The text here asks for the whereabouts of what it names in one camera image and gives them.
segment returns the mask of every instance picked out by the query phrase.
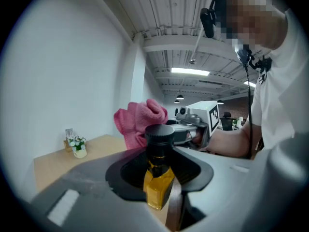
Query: forearm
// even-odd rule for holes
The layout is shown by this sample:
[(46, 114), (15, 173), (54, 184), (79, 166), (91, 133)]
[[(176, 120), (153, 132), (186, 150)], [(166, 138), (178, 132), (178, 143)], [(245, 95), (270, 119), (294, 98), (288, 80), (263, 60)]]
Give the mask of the forearm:
[(206, 147), (210, 152), (229, 157), (244, 156), (248, 148), (249, 140), (243, 130), (216, 130)]

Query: yellow bottle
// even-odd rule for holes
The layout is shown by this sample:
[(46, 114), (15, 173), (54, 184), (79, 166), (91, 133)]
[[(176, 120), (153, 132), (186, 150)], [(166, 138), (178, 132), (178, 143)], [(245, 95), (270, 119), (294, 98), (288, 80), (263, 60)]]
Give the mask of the yellow bottle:
[(169, 166), (169, 152), (173, 149), (174, 129), (168, 125), (152, 125), (145, 130), (148, 169), (143, 191), (150, 207), (161, 210), (169, 199), (174, 173)]

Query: person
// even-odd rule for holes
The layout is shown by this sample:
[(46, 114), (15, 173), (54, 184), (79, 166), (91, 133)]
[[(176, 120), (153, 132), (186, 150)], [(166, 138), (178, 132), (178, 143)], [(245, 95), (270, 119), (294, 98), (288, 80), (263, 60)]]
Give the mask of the person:
[[(254, 90), (252, 149), (256, 148), (261, 137), (265, 149), (271, 149), (280, 141), (293, 137), (298, 128), (306, 130), (309, 123), (304, 106), (308, 108), (308, 102), (300, 92), (303, 88), (300, 85), (308, 87), (304, 75), (306, 73), (308, 78), (309, 48), (293, 12), (290, 9), (280, 12), (266, 0), (215, 1), (214, 9), (225, 15), (226, 32), (230, 30), (244, 44), (261, 45), (271, 50), (271, 68), (260, 74)], [(301, 99), (306, 99), (302, 106), (298, 105)], [(197, 134), (193, 141), (197, 143), (200, 139), (201, 134)], [(242, 157), (248, 153), (249, 139), (248, 118), (239, 130), (216, 130), (205, 150)]]

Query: pink towel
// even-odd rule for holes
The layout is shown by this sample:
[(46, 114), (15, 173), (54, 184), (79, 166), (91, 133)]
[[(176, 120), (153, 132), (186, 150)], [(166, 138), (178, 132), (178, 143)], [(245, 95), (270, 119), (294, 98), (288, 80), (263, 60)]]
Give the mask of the pink towel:
[(130, 102), (127, 110), (119, 109), (114, 114), (115, 125), (119, 132), (123, 134), (127, 149), (145, 147), (146, 127), (154, 124), (165, 124), (167, 120), (167, 110), (154, 99), (148, 99), (146, 103)]

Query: white pot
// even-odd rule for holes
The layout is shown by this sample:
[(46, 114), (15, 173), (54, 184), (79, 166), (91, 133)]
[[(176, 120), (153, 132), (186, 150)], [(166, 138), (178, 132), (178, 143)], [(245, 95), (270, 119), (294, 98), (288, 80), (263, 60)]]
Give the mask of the white pot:
[(73, 150), (73, 154), (77, 158), (84, 158), (87, 155), (86, 149)]

